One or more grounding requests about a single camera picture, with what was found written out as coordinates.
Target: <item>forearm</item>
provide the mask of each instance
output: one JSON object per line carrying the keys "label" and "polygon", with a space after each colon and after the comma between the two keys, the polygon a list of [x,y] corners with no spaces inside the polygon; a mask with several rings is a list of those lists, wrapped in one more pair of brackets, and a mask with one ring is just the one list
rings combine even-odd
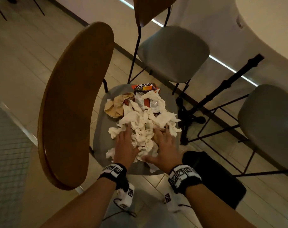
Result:
{"label": "forearm", "polygon": [[255,228],[203,184],[188,187],[185,196],[203,228]]}
{"label": "forearm", "polygon": [[116,183],[111,180],[98,179],[84,193],[53,215],[41,228],[99,227],[115,188]]}

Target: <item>black wire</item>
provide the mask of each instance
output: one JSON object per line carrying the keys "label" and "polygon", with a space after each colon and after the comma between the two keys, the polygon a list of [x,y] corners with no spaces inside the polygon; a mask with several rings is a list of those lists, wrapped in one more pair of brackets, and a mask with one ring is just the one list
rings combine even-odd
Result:
{"label": "black wire", "polygon": [[104,221],[104,220],[106,220],[106,219],[108,219],[108,218],[111,218],[112,216],[114,216],[114,215],[116,215],[116,214],[119,214],[119,213],[124,213],[124,212],[126,212],[127,214],[129,214],[129,215],[131,215],[131,216],[133,216],[134,218],[136,218],[137,217],[137,214],[135,213],[135,212],[133,212],[133,211],[130,211],[130,210],[124,210],[123,208],[121,208],[116,202],[115,202],[115,200],[117,200],[117,199],[113,199],[113,203],[117,206],[117,207],[119,207],[122,211],[120,211],[120,212],[117,212],[117,213],[114,213],[113,215],[110,215],[110,216],[108,216],[108,217],[106,217],[106,218],[104,218],[102,221]]}
{"label": "black wire", "polygon": [[186,207],[192,208],[191,206],[184,205],[184,204],[179,204],[178,206],[186,206]]}

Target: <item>black wristband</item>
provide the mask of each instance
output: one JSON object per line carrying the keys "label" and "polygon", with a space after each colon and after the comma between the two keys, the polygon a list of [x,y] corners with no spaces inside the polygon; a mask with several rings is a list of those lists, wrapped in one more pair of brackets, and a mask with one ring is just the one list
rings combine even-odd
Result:
{"label": "black wristband", "polygon": [[168,182],[174,192],[185,195],[186,188],[201,184],[201,177],[188,165],[177,165],[171,169]]}
{"label": "black wristband", "polygon": [[120,163],[114,163],[106,166],[101,175],[98,179],[101,177],[108,178],[109,180],[115,182],[117,184],[116,190],[123,189],[124,192],[128,191],[129,183],[126,177],[127,169],[124,165]]}

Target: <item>hand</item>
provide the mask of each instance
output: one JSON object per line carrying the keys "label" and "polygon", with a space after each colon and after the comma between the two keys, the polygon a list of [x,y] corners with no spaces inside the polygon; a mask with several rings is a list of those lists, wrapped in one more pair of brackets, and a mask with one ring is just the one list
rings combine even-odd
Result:
{"label": "hand", "polygon": [[154,164],[160,170],[169,174],[172,168],[182,164],[182,154],[178,152],[175,138],[169,133],[168,129],[165,130],[165,134],[162,134],[159,129],[154,131],[159,141],[159,154],[157,157],[143,156],[142,160]]}
{"label": "hand", "polygon": [[133,148],[131,144],[131,127],[127,126],[116,137],[115,156],[113,163],[120,163],[128,170],[139,153],[138,147]]}

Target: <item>shoe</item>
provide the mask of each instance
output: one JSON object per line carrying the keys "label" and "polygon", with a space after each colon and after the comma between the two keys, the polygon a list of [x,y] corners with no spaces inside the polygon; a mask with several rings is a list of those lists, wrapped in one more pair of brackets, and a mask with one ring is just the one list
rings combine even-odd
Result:
{"label": "shoe", "polygon": [[8,0],[9,3],[12,3],[12,4],[16,4],[17,1],[16,0]]}

